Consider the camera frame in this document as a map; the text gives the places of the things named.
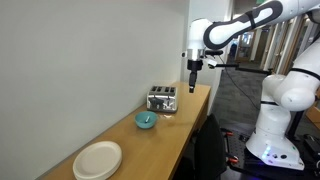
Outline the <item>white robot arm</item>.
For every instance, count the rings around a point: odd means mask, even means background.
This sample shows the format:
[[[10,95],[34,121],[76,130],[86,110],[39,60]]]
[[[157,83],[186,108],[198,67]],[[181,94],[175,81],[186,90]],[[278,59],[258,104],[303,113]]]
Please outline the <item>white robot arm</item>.
[[[219,50],[233,38],[262,25],[292,19],[304,13],[317,16],[320,0],[266,0],[260,6],[227,22],[201,18],[191,22],[187,41],[189,91],[206,59],[205,51]],[[295,145],[285,137],[293,112],[311,107],[320,86],[320,40],[312,43],[286,75],[267,76],[262,83],[261,107],[247,150],[264,164],[302,170],[305,165]]]

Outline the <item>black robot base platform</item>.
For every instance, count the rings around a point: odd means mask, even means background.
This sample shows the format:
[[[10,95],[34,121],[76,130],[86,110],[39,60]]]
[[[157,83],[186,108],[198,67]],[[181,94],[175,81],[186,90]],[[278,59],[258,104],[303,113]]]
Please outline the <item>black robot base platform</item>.
[[[249,139],[246,133],[225,128],[222,128],[222,132],[229,155],[229,167],[250,175],[247,180],[320,180],[318,160],[313,157],[302,136],[294,145],[300,153],[304,169],[296,170],[276,167],[277,160],[286,160],[288,156],[284,153],[275,154],[270,147],[265,148],[262,159],[255,157],[246,148],[246,141]]]

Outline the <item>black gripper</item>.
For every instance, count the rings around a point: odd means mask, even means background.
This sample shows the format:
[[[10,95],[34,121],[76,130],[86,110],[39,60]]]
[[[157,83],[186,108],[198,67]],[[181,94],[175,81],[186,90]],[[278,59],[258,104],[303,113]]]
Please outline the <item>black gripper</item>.
[[[203,61],[193,61],[189,60],[187,62],[187,69],[190,71],[189,75],[189,93],[193,93],[195,90],[197,72],[202,69]]]

